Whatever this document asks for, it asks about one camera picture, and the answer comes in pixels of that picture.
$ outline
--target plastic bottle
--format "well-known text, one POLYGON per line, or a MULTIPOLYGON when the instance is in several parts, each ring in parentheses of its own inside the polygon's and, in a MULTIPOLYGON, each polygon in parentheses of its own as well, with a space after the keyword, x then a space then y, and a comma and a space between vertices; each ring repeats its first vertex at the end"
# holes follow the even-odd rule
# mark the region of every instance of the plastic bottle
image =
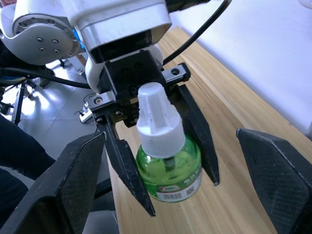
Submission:
POLYGON ((201 183, 198 145, 185 136, 182 119, 159 83, 139 88, 136 127, 141 146, 136 164, 149 194, 160 201, 179 202, 201 183))

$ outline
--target bottle label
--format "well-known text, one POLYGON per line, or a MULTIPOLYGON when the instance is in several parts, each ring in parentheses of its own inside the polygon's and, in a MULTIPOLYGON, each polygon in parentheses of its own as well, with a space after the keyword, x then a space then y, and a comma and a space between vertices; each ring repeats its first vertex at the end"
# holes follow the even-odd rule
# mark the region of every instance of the bottle label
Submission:
POLYGON ((164 202, 178 202, 189 198, 201 183, 201 165, 188 178, 173 185, 146 186, 156 199, 164 202))

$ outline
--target white cap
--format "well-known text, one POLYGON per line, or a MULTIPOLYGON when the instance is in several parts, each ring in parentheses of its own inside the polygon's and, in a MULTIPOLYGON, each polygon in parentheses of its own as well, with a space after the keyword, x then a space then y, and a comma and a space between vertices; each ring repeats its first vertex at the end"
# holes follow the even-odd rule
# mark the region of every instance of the white cap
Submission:
POLYGON ((136 123, 144 152, 168 158, 180 152, 185 135, 180 114, 170 104, 159 83, 147 83, 138 90, 139 118, 136 123))

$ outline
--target dark pants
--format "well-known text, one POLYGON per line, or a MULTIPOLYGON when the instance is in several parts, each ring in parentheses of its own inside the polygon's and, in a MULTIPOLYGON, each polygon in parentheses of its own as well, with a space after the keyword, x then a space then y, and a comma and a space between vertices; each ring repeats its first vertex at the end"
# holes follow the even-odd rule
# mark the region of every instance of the dark pants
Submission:
MULTIPOLYGON (((0 166, 36 180, 54 162, 35 139, 0 115, 0 166)), ((0 228, 27 191, 19 179, 0 169, 0 228)))

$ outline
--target wooden table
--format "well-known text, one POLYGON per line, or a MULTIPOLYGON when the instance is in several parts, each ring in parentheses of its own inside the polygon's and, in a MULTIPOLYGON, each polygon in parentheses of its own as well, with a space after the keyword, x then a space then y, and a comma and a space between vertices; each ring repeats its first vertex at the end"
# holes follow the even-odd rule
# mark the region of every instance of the wooden table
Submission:
MULTIPOLYGON (((188 38, 176 28, 166 34, 159 46, 166 57, 188 38)), ((191 69, 192 77, 186 85, 212 131, 220 185, 215 187, 204 172, 199 191, 191 198, 173 204, 152 199, 156 217, 150 217, 110 167, 120 233, 275 234, 253 188, 235 131, 249 128, 282 137, 310 162, 312 142, 198 43, 166 67, 181 62, 191 69)), ((135 155, 140 144, 136 128, 119 124, 117 131, 135 155)))

